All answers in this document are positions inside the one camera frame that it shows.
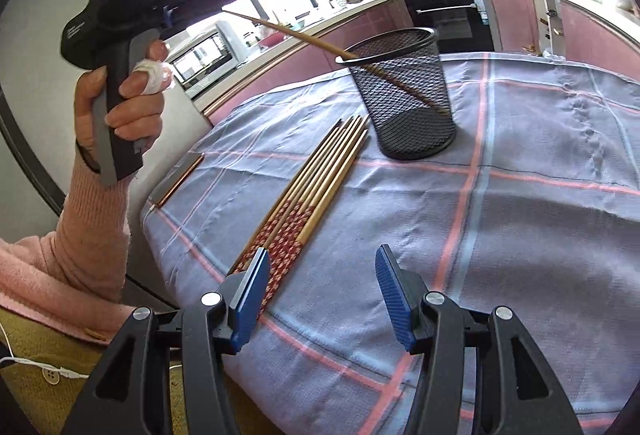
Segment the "button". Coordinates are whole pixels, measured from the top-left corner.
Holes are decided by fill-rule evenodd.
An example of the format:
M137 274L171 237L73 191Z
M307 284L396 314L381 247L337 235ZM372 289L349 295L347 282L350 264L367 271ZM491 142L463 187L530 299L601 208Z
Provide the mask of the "button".
M60 382L60 374L53 370L42 369L44 380L50 385L57 385Z

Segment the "black oven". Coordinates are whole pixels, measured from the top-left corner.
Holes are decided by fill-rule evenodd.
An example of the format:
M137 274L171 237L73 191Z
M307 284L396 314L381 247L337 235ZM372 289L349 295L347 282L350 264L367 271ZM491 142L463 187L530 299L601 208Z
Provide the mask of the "black oven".
M494 50L482 0L404 0L415 27L438 30L441 53Z

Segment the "black mesh pencil holder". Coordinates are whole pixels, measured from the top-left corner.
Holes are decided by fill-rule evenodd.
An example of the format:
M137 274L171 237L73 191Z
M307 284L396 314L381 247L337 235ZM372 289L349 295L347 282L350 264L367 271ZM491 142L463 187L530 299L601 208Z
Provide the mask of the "black mesh pencil holder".
M335 59L353 75L387 157L429 157L455 137L437 42L431 28L393 30L349 47L358 59Z

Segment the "white wall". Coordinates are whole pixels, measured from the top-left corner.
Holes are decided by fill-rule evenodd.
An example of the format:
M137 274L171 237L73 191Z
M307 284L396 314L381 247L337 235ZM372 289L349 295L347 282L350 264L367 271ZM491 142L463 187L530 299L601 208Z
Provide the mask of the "white wall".
M25 177L0 136L0 238L10 243L42 237L53 231L58 217Z
M86 3L9 0L0 15L0 84L26 140L64 192L75 155L73 95L82 71L60 56L60 35Z

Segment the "silver screw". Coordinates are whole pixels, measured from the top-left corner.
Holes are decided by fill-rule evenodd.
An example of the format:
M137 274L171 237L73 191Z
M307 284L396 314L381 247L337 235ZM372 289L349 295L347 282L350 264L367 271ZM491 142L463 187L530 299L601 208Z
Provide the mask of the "silver screw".
M444 303L444 296L439 292L430 292L427 295L427 301L432 305L442 305Z
M207 292L200 301L203 305L212 306L220 303L220 300L222 300L222 296L217 292Z
M133 311L133 319L135 320L146 320L151 314L151 310L148 307L139 307Z
M498 307L495 310L495 315L501 320L510 320L513 318L513 312L508 307Z

